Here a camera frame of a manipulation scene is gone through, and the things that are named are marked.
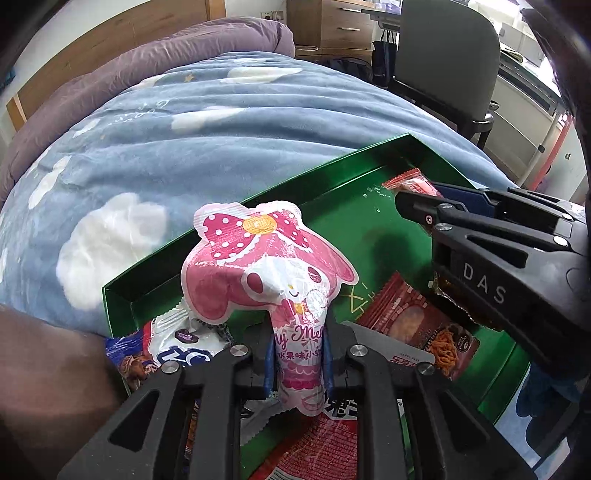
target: silver bolt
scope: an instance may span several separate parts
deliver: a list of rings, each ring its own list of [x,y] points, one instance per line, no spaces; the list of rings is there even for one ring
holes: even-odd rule
[[[246,345],[234,345],[230,348],[230,353],[234,356],[244,356],[248,353],[248,347]]]
[[[353,356],[365,356],[368,354],[368,348],[365,345],[353,345],[349,351]]]
[[[438,223],[434,228],[440,232],[448,232],[452,226],[449,223]]]
[[[168,360],[164,362],[160,368],[165,374],[170,375],[175,373],[180,368],[180,365],[178,364],[178,362],[175,362],[174,360]]]
[[[569,243],[567,242],[567,240],[565,238],[562,238],[561,236],[556,235],[554,237],[554,243],[556,245],[560,245],[561,247],[567,247],[569,245]]]
[[[421,362],[417,365],[417,370],[421,375],[433,375],[435,366],[429,362]]]

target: cartoon rabbit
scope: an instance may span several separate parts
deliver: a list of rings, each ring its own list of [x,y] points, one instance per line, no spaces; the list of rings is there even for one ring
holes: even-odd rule
[[[225,322],[234,310],[268,310],[286,407],[322,410],[321,354],[326,310],[342,283],[358,281],[343,254],[306,228],[290,202],[247,209],[211,204],[195,213],[202,240],[181,271],[185,298],[199,318]]]

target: green box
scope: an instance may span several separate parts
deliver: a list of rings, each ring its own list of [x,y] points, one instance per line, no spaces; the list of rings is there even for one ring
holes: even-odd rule
[[[357,150],[262,192],[243,204],[272,200],[297,204],[304,223],[351,261],[359,283],[343,286],[333,301],[337,321],[355,320],[374,294],[398,270],[407,282],[426,291],[431,279],[431,238],[403,219],[394,195],[381,185],[418,167],[433,181],[471,187],[447,161],[410,134]],[[181,299],[180,270],[200,238],[191,230],[147,256],[109,282],[103,299],[113,336],[128,335],[170,310]],[[259,323],[264,312],[235,312],[228,326],[239,342],[243,330]],[[515,394],[528,358],[503,332],[484,327],[475,332],[480,348],[457,383],[492,422]],[[242,448],[242,476],[247,478],[281,439],[273,422]]]

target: blue blanket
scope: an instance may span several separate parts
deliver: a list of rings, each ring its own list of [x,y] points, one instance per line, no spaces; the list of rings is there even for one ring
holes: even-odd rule
[[[0,303],[107,334],[102,286],[191,228],[358,148],[412,132],[475,185],[513,185],[412,104],[327,68],[231,53],[142,81],[51,145],[0,214]]]

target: purple bedding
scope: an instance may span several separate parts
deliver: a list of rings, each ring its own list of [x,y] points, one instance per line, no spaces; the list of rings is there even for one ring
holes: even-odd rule
[[[181,30],[121,54],[94,72],[58,88],[28,119],[0,166],[0,209],[39,155],[73,125],[125,89],[167,70],[233,51],[267,51],[293,57],[291,31],[260,18],[222,18]]]

